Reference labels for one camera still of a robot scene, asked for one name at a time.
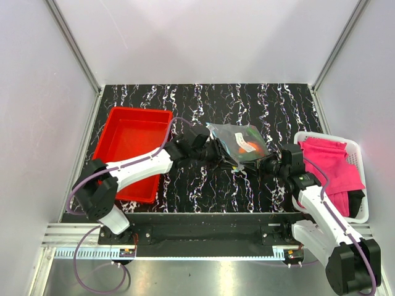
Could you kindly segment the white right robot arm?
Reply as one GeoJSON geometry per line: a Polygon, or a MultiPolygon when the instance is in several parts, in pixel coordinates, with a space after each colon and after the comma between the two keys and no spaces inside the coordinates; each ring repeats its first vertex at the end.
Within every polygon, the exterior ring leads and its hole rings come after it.
{"type": "Polygon", "coordinates": [[[374,239],[364,239],[340,214],[326,195],[330,179],[324,181],[306,171],[311,164],[324,171],[302,154],[297,144],[287,144],[281,155],[246,144],[238,149],[236,159],[257,174],[272,175],[285,182],[295,199],[307,210],[311,220],[289,223],[280,229],[286,244],[297,241],[305,245],[323,265],[329,285],[337,295],[357,292],[375,295],[381,285],[381,249],[374,239]]]}

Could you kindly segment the orange fake fruit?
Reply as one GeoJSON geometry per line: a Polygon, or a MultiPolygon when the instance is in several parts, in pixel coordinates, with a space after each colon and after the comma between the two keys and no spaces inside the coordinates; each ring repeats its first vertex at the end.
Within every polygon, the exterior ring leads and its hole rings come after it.
{"type": "Polygon", "coordinates": [[[260,150],[259,146],[255,142],[241,142],[239,145],[239,153],[252,153],[260,150]]]}

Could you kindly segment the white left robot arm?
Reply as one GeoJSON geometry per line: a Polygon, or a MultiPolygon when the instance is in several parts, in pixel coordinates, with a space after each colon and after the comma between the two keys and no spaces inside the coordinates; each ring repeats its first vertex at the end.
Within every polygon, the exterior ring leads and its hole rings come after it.
{"type": "Polygon", "coordinates": [[[80,204],[82,215],[107,227],[119,244],[127,244],[133,238],[133,229],[115,204],[117,193],[138,181],[185,167],[194,160],[212,168],[237,165],[221,140],[208,128],[192,126],[146,154],[115,163],[92,160],[81,172],[71,195],[80,204]]]}

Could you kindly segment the clear zip top bag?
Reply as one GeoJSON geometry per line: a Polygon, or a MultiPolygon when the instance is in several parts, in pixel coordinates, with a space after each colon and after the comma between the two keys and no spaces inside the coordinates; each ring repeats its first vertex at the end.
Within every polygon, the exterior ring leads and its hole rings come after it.
{"type": "Polygon", "coordinates": [[[247,128],[254,125],[231,125],[231,124],[216,124],[206,123],[206,127],[209,129],[213,138],[219,138],[224,144],[227,145],[229,150],[229,157],[237,162],[238,168],[235,170],[243,170],[244,166],[238,162],[239,159],[254,159],[258,157],[264,158],[269,155],[266,142],[263,137],[261,140],[256,140],[247,134],[247,128]],[[258,152],[252,153],[239,153],[239,143],[241,142],[255,142],[259,146],[258,152]]]}

